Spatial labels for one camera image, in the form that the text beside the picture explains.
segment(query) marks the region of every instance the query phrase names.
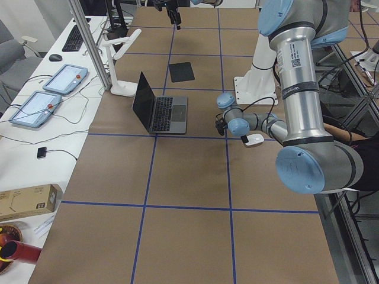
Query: laptop touchpad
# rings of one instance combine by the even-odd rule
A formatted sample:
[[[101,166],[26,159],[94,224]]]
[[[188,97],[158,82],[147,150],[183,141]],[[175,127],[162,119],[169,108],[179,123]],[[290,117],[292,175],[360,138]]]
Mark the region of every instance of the laptop touchpad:
[[[173,105],[171,112],[171,121],[185,121],[186,105]]]

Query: black computer mouse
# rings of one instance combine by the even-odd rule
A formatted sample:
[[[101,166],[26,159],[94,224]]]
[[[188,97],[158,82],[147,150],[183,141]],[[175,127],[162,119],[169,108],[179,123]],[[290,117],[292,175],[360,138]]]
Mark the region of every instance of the black computer mouse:
[[[62,56],[59,55],[59,54],[52,54],[49,56],[49,60],[50,61],[61,61],[62,60]]]

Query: brown table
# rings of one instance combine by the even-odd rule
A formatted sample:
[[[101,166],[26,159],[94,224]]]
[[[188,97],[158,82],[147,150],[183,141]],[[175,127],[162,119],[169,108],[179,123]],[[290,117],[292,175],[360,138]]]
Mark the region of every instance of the brown table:
[[[106,92],[30,283],[338,283],[313,196],[276,174],[281,146],[246,148],[214,128],[217,96],[250,68],[257,10],[180,12],[176,31],[139,8],[142,33],[116,69],[187,96],[186,135],[148,135],[133,99]],[[195,80],[171,82],[179,62]]]

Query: laptop screen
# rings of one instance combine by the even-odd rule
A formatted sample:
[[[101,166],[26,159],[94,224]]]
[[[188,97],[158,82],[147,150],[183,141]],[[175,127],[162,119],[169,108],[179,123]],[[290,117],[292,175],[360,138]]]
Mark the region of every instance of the laptop screen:
[[[155,96],[153,90],[150,88],[144,74],[141,72],[136,96],[133,102],[133,111],[136,113],[147,131],[149,131],[153,117],[154,100]]]

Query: chair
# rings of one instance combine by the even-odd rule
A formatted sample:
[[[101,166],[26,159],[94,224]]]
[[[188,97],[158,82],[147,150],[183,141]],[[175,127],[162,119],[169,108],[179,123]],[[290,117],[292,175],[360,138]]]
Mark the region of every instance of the chair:
[[[21,44],[14,39],[10,31],[0,20],[0,82],[9,95],[9,90],[19,92],[31,74],[42,61],[39,54],[27,45],[28,41],[37,41],[32,37],[23,37]],[[32,50],[38,57],[25,57],[24,46]]]

